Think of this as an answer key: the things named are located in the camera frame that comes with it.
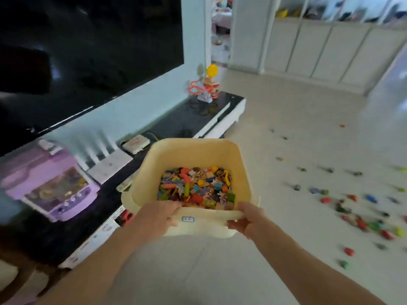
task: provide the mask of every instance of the television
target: television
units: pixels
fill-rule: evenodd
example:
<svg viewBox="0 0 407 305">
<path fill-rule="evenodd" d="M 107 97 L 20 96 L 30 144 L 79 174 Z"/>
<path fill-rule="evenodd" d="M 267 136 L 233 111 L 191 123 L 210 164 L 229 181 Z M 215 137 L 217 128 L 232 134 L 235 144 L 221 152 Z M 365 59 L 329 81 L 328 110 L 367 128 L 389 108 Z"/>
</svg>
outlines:
<svg viewBox="0 0 407 305">
<path fill-rule="evenodd" d="M 0 0 L 0 156 L 183 63 L 181 0 Z"/>
</svg>

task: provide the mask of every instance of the toy figurine with yellow top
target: toy figurine with yellow top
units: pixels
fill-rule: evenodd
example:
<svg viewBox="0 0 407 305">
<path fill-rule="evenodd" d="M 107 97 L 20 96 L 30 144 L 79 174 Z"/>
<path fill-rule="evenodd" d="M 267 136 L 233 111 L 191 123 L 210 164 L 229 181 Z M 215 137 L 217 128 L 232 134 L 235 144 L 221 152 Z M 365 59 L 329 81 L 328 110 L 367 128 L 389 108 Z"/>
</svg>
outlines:
<svg viewBox="0 0 407 305">
<path fill-rule="evenodd" d="M 215 64 L 211 64 L 206 69 L 206 77 L 203 81 L 192 81 L 188 92 L 192 95 L 198 95 L 198 100 L 211 103 L 212 99 L 218 97 L 219 82 L 214 82 L 213 79 L 218 72 L 218 67 Z"/>
</svg>

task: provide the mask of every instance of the yellow plastic bin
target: yellow plastic bin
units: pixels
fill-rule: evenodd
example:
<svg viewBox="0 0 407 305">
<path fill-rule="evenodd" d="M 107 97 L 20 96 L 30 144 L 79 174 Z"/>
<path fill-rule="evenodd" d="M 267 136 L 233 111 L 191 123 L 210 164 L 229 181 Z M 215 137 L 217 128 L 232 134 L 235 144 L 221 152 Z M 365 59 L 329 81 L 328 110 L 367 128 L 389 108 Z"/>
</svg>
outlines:
<svg viewBox="0 0 407 305">
<path fill-rule="evenodd" d="M 227 139 L 168 138 L 152 145 L 146 155 L 133 184 L 122 193 L 122 203 L 127 210 L 137 213 L 143 203 L 157 200 L 162 174 L 174 167 L 224 167 L 231 170 L 232 189 L 238 201 L 253 202 L 252 190 L 240 149 Z M 240 211 L 219 211 L 182 207 L 174 215 L 177 227 L 171 227 L 166 236 L 210 235 L 231 237 L 236 233 L 226 226 L 227 220 L 243 217 Z"/>
</svg>

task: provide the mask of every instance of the sticker on drawer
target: sticker on drawer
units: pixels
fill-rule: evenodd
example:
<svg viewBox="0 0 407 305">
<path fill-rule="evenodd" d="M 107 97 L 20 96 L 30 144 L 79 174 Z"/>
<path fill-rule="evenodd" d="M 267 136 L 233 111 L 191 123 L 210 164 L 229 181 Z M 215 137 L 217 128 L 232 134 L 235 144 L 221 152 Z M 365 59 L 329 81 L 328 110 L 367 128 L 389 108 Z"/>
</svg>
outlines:
<svg viewBox="0 0 407 305">
<path fill-rule="evenodd" d="M 182 221 L 183 221 L 183 222 L 194 222 L 194 221 L 195 221 L 195 217 L 192 217 L 192 216 L 183 216 L 183 217 L 182 217 Z"/>
</svg>

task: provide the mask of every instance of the person's right arm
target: person's right arm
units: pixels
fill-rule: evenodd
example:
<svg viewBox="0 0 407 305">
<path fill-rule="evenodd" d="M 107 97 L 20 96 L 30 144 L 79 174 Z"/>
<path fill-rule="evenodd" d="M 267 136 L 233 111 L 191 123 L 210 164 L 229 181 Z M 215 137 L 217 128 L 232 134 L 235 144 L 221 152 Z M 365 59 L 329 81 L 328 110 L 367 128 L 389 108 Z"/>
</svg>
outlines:
<svg viewBox="0 0 407 305">
<path fill-rule="evenodd" d="M 301 305 L 384 305 L 385 303 L 345 275 L 302 249 L 269 220 L 262 209 L 239 202 L 237 210 L 246 218 L 228 221 L 252 240 Z"/>
</svg>

